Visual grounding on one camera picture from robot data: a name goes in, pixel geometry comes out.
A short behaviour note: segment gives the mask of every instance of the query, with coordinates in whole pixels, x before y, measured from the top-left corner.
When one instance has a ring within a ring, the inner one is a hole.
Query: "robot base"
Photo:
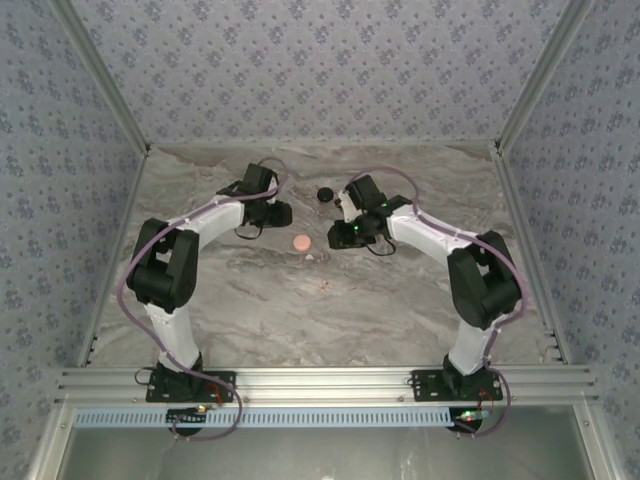
[[[236,372],[202,371],[202,355],[191,369],[219,378],[234,387],[236,385]],[[175,372],[158,363],[149,377],[146,401],[148,403],[232,403],[233,395],[222,386],[184,372]]]
[[[498,375],[484,368],[468,376],[452,379],[446,369],[413,370],[409,383],[416,402],[502,400],[502,385]]]

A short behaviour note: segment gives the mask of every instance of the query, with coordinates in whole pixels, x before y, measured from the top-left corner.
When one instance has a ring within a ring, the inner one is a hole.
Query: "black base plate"
[[[217,371],[217,370],[205,370],[205,375],[216,377],[225,383],[229,383],[233,387],[236,386],[236,372],[230,371]],[[164,386],[164,382],[159,378],[160,374],[158,370],[154,370],[149,377],[149,384],[147,386],[146,400],[148,403],[177,403],[177,402],[189,402],[189,403],[203,403],[211,404],[218,403],[216,388],[213,382],[207,382],[204,380],[204,386],[199,392],[194,395],[190,395],[186,398],[184,393],[172,392]],[[220,400],[222,403],[232,403],[233,395],[226,388],[217,385],[217,390],[220,393]]]
[[[481,394],[485,390],[491,395],[493,400],[502,400],[502,386],[498,375],[479,371],[473,374],[473,389],[465,397],[456,396],[445,383],[443,370],[414,370],[411,372],[409,384],[413,388],[413,399],[416,402],[443,402],[443,401],[487,401],[486,396]]]

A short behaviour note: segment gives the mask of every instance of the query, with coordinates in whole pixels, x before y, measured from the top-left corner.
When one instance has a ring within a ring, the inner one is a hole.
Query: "metal rail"
[[[248,408],[259,407],[402,407],[416,404],[407,383],[410,372],[438,367],[287,367],[229,368],[238,373],[237,389]],[[575,405],[594,402],[598,393],[589,367],[582,365],[503,365],[513,405]],[[149,406],[146,388],[134,381],[135,368],[64,370],[55,396],[71,406]],[[138,378],[145,382],[148,373]],[[474,402],[429,402],[434,407]]]

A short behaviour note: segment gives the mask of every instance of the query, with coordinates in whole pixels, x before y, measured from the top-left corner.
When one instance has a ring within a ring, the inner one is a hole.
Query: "floor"
[[[390,257],[328,247],[326,233],[340,212],[333,204],[319,203],[316,192],[325,186],[338,190],[368,166],[391,165],[410,174],[422,188],[421,205],[430,214],[467,230],[498,231],[522,267],[488,148],[183,146],[152,149],[117,278],[131,259],[143,221],[191,211],[240,179],[247,163],[266,156],[281,158],[292,171],[282,200],[291,203],[294,222],[288,228],[265,230],[254,241],[227,232],[200,252],[198,284],[189,306],[205,364],[441,363],[459,323],[446,269],[406,245],[398,245]],[[382,174],[376,180],[389,196],[412,193],[400,177]],[[298,234],[311,237],[308,253],[293,248]],[[144,318],[130,292],[126,301]],[[494,361],[544,361],[544,332],[533,306],[502,333]],[[157,354],[154,344],[125,319],[112,291],[91,365],[150,365]]]

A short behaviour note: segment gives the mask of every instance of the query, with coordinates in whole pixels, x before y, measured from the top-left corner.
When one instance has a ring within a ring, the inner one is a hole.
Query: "wallpaper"
[[[640,4],[597,3],[509,154],[576,362],[640,478]]]
[[[565,0],[73,0],[151,143],[497,137]]]
[[[45,0],[0,2],[0,479],[72,365],[139,155]]]

